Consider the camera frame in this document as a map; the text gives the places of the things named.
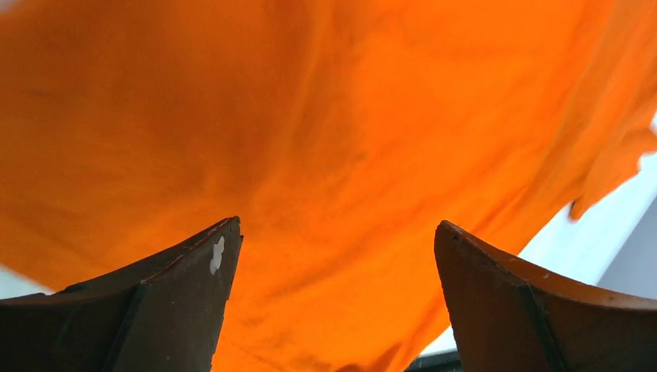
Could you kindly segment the orange t shirt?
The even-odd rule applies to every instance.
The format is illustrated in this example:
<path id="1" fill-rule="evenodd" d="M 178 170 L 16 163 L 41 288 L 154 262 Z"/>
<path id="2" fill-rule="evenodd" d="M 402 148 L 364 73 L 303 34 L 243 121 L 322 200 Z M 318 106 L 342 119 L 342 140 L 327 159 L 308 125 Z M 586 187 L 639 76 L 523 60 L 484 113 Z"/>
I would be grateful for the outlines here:
<path id="1" fill-rule="evenodd" d="M 442 220 L 512 253 L 656 149 L 654 1 L 16 1 L 1 262 L 50 288 L 225 217 L 216 371 L 401 371 Z"/>

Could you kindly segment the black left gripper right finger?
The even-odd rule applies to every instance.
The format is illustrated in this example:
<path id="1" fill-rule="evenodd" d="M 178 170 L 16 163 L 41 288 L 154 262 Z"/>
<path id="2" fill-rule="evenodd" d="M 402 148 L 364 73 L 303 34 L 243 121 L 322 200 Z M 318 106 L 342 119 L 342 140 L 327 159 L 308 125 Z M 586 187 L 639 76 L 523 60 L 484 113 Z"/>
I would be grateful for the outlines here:
<path id="1" fill-rule="evenodd" d="M 564 277 L 451 222 L 435 261 L 466 371 L 654 371 L 656 302 Z"/>

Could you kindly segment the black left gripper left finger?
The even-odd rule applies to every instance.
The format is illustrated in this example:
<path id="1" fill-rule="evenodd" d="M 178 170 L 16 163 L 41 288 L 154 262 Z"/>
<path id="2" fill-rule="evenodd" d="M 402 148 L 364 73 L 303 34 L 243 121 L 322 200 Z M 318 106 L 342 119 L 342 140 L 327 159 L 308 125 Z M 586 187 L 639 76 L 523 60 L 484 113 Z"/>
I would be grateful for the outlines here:
<path id="1" fill-rule="evenodd" d="M 243 242 L 238 217 L 54 294 L 1 302 L 3 371 L 209 371 Z"/>

